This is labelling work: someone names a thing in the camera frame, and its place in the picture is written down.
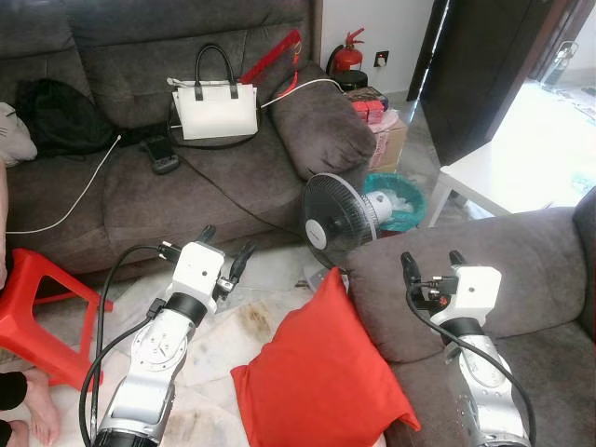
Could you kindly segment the red plastic stool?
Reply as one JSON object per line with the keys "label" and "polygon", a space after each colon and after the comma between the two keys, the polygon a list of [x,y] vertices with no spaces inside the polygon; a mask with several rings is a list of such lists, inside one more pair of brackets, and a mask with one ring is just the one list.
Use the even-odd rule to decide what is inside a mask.
{"label": "red plastic stool", "polygon": [[[0,293],[0,348],[46,372],[52,384],[84,390],[92,366],[89,347],[97,314],[114,310],[114,304],[103,301],[100,294],[37,251],[13,250],[12,257],[14,264]],[[71,298],[87,302],[77,348],[65,344],[34,318],[36,305]]]}

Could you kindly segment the light grey cushion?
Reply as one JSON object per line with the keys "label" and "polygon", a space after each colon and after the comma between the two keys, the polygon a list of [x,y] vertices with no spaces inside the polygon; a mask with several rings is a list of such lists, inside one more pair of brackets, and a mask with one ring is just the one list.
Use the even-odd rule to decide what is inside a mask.
{"label": "light grey cushion", "polygon": [[16,108],[0,102],[0,161],[9,168],[38,157],[33,136],[27,129]]}

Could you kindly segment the dark wooden door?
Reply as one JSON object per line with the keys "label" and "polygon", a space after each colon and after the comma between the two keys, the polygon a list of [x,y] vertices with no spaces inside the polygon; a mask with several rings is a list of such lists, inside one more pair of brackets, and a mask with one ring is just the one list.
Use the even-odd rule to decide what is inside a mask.
{"label": "dark wooden door", "polygon": [[596,0],[433,0],[406,98],[443,166],[489,143],[548,52],[574,38]]}

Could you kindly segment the person's bare leg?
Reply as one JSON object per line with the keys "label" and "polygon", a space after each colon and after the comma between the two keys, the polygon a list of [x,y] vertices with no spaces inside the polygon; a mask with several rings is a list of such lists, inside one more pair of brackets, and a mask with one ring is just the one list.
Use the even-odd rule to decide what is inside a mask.
{"label": "person's bare leg", "polygon": [[29,447],[30,434],[44,447],[60,437],[61,417],[51,399],[48,374],[39,369],[0,372],[0,412],[25,405],[30,420],[0,420],[0,447]]}

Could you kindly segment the black backpack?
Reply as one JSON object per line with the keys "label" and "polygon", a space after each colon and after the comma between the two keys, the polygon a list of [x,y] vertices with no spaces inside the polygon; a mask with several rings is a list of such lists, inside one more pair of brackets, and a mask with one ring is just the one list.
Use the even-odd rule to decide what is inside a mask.
{"label": "black backpack", "polygon": [[39,158],[98,153],[118,136],[84,93],[55,78],[18,82],[13,106]]}

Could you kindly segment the teal waste basket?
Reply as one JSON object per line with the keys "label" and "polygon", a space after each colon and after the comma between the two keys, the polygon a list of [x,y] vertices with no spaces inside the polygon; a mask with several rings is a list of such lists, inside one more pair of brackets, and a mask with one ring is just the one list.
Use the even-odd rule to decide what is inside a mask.
{"label": "teal waste basket", "polygon": [[373,205],[380,230],[405,233],[426,216],[426,200],[416,183],[398,173],[370,173],[363,192]]}

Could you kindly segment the white side table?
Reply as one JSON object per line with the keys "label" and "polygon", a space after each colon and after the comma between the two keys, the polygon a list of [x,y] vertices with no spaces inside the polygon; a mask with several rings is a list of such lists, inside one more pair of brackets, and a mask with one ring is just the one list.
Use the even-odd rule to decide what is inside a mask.
{"label": "white side table", "polygon": [[488,143],[439,170],[422,226],[435,225],[453,193],[486,212],[575,206],[596,184],[593,88],[524,84]]}

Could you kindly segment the clear plastic bottle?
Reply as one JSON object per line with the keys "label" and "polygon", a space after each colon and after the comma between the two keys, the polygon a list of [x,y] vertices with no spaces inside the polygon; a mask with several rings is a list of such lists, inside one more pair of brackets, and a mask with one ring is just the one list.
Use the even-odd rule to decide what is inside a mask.
{"label": "clear plastic bottle", "polygon": [[576,41],[565,41],[555,52],[552,74],[550,74],[550,84],[557,86],[562,77],[567,73],[571,60],[577,55],[579,45]]}

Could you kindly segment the red folded umbrella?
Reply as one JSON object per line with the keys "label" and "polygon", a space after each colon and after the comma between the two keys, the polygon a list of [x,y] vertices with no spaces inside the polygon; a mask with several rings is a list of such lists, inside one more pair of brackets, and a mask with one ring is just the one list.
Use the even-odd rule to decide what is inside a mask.
{"label": "red folded umbrella", "polygon": [[291,57],[292,62],[297,64],[298,60],[301,59],[302,42],[303,36],[301,31],[297,29],[290,30],[290,32],[286,34],[276,46],[273,46],[271,50],[265,52],[261,59],[257,60],[257,62],[239,78],[239,81],[241,81],[242,84],[256,84],[256,82],[263,77],[264,72],[284,56]]}

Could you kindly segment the cardboard box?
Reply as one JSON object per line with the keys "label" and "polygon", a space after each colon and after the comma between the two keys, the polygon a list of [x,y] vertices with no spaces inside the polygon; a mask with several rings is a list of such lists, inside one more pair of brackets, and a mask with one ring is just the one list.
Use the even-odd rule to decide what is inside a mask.
{"label": "cardboard box", "polygon": [[403,152],[408,124],[396,108],[384,111],[378,124],[370,124],[375,139],[375,150],[369,163],[371,173],[395,173]]}

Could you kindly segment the black floor fan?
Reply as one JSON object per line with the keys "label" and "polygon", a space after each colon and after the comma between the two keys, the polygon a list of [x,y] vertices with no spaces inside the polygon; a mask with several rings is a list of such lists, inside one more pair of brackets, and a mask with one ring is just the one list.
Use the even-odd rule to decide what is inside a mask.
{"label": "black floor fan", "polygon": [[344,267],[346,256],[378,238],[395,211],[387,192],[359,193],[341,176],[319,173],[302,193],[304,231],[312,255],[324,267]]}

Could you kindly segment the black handheld device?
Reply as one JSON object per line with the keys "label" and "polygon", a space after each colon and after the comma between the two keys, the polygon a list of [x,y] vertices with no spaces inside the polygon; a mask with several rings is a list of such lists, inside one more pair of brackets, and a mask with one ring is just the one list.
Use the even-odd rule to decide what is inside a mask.
{"label": "black handheld device", "polygon": [[150,168],[155,175],[173,173],[182,165],[182,158],[175,153],[173,142],[166,136],[146,137],[138,146],[149,156]]}

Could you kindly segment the red packets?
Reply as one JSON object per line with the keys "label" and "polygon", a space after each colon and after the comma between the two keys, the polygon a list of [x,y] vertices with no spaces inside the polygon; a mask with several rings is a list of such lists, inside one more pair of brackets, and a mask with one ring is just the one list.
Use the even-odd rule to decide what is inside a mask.
{"label": "red packets", "polygon": [[352,102],[358,116],[370,125],[382,124],[384,113],[390,107],[388,97],[374,87],[360,87],[349,90],[345,97]]}

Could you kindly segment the red square pillow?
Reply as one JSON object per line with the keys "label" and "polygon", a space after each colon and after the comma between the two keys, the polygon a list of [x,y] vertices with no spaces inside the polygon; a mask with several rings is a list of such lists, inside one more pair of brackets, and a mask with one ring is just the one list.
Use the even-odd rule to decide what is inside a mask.
{"label": "red square pillow", "polygon": [[340,268],[231,376],[251,447],[373,447],[393,423],[422,428]]}

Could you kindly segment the red fire extinguisher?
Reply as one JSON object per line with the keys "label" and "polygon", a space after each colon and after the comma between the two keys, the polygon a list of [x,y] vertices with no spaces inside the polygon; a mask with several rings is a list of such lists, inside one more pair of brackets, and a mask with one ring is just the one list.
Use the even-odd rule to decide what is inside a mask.
{"label": "red fire extinguisher", "polygon": [[356,46],[363,43],[359,38],[359,35],[363,31],[365,29],[360,27],[360,29],[353,31],[353,33],[346,34],[345,42],[331,51],[327,64],[325,64],[325,73],[328,75],[360,73],[363,54]]}

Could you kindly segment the brown-grey fabric sofa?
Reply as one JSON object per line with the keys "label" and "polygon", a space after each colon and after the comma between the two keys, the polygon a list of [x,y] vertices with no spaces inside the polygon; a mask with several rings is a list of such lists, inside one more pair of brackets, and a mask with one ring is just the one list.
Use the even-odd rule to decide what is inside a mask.
{"label": "brown-grey fabric sofa", "polygon": [[595,196],[467,223],[420,227],[346,256],[349,292],[363,328],[421,422],[385,430],[388,447],[465,447],[441,336],[405,302],[400,256],[425,276],[451,271],[450,252],[502,273],[484,330],[523,383],[536,418],[534,447],[596,447],[596,354],[591,263]]}
{"label": "brown-grey fabric sofa", "polygon": [[0,0],[0,102],[18,82],[55,78],[80,90],[122,141],[90,155],[6,170],[4,251],[46,255],[98,274],[136,244],[185,242],[216,225],[214,243],[257,247],[301,238],[304,183],[357,182],[374,137],[301,47],[254,84],[259,130],[230,148],[178,146],[182,165],[155,175],[138,141],[165,130],[171,78],[195,78],[197,52],[218,44],[243,76],[290,30],[314,37],[319,0]]}

